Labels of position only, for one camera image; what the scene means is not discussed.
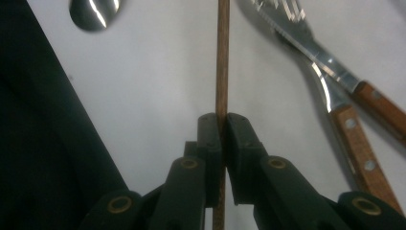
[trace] white surface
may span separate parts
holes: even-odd
[[[68,0],[29,2],[129,188],[144,195],[162,184],[185,141],[196,140],[197,118],[214,112],[217,1],[127,0],[115,23],[95,34],[73,24]],[[301,3],[320,43],[406,110],[406,4]],[[307,79],[250,21],[232,0],[229,111],[251,121],[268,153],[292,161],[336,200],[350,189],[348,169],[319,122]],[[406,150],[359,113],[406,210]],[[252,207],[234,207],[227,190],[226,229],[256,229]]]

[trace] spoon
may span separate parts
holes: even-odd
[[[81,29],[95,32],[107,28],[120,9],[123,0],[72,0],[69,12]]]

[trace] silverware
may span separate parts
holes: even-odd
[[[353,94],[362,81],[356,79],[336,58],[314,41],[312,32],[305,22],[305,12],[296,0],[256,1],[255,5],[259,13],[276,29],[278,39],[293,48],[291,50],[304,56],[304,60],[311,66],[319,91],[324,98],[329,119],[346,150],[359,189],[385,200],[402,213],[359,123],[355,109],[336,83]]]
[[[69,13],[85,31],[106,29],[121,8],[122,0],[72,0]]]
[[[358,79],[313,38],[297,0],[252,0],[259,14],[406,146],[406,115],[368,82]]]

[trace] dark fabric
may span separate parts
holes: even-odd
[[[126,185],[27,2],[0,4],[0,229],[76,229]]]

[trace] fork handle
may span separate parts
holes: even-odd
[[[331,111],[329,115],[346,148],[351,171],[358,188],[384,200],[402,214],[395,194],[379,166],[353,107],[347,105]]]
[[[359,83],[351,96],[406,146],[406,114],[400,108],[366,81]]]

